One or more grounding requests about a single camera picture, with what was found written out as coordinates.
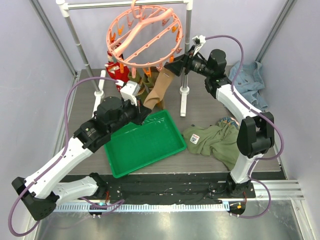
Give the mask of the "tan ribbed sock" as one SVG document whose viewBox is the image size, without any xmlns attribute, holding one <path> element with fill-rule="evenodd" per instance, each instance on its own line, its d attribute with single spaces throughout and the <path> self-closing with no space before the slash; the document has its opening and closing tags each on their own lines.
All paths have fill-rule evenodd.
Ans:
<svg viewBox="0 0 320 240">
<path fill-rule="evenodd" d="M 174 78 L 175 74 L 173 72 L 163 68 L 159 72 L 155 85 L 147 95 L 143 106 L 152 110 L 158 103 L 160 103 L 164 99 L 166 91 Z"/>
</svg>

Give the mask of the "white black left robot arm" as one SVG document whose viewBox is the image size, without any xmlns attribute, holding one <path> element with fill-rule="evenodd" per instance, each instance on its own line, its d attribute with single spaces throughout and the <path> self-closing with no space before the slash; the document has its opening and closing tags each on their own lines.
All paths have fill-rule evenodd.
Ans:
<svg viewBox="0 0 320 240">
<path fill-rule="evenodd" d="M 66 146 L 41 169 L 27 178 L 17 177 L 12 186 L 35 221 L 49 216 L 57 206 L 81 197 L 100 200 L 108 185 L 96 172 L 72 181 L 61 180 L 79 163 L 93 155 L 111 140 L 116 131 L 129 123 L 141 125 L 151 109 L 115 96 L 106 97 L 97 106 L 93 117 L 84 122 Z"/>
</svg>

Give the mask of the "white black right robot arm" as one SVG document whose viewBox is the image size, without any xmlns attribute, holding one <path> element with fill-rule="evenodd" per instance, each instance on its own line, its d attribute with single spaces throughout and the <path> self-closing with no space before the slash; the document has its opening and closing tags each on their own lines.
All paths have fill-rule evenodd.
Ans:
<svg viewBox="0 0 320 240">
<path fill-rule="evenodd" d="M 187 75 L 190 71 L 204 76 L 206 91 L 222 103 L 239 121 L 240 128 L 236 142 L 239 157 L 234 168 L 227 175 L 225 186 L 225 193 L 236 198 L 250 189 L 250 176 L 253 169 L 259 158 L 263 157 L 275 143 L 272 127 L 274 116 L 270 112 L 262 113 L 250 105 L 236 88 L 232 87 L 232 82 L 225 74 L 226 65 L 224 51 L 214 49 L 210 52 L 208 59 L 204 59 L 192 47 L 171 62 L 166 62 L 164 67 L 176 76 Z"/>
</svg>

